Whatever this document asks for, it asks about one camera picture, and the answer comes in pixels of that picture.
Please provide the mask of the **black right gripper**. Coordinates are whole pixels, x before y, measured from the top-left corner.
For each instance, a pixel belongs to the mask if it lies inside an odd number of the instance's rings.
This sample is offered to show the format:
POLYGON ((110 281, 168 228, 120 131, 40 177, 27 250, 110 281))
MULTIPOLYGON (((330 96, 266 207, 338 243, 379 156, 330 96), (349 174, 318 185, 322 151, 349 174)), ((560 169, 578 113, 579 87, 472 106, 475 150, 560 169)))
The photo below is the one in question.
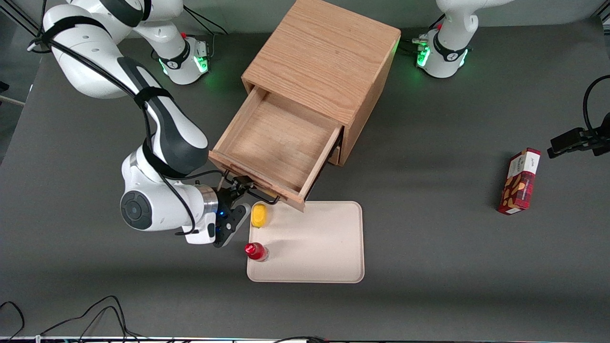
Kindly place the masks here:
POLYGON ((242 194, 255 189, 250 176, 227 177, 228 188, 216 191, 218 207, 216 209, 215 248, 226 246, 241 226, 250 218, 251 206, 247 203, 235 204, 242 194))

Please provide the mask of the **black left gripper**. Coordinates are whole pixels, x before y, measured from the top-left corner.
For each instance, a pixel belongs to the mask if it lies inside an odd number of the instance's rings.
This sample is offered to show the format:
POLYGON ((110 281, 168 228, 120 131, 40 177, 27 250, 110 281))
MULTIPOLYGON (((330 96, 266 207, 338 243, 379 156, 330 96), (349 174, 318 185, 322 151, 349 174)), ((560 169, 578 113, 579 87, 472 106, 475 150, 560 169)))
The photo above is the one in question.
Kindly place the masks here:
POLYGON ((610 152, 610 131, 609 129, 573 128, 551 139, 550 144, 551 147, 547 149, 547 154, 551 159, 576 151, 591 151, 593 156, 598 157, 610 152))

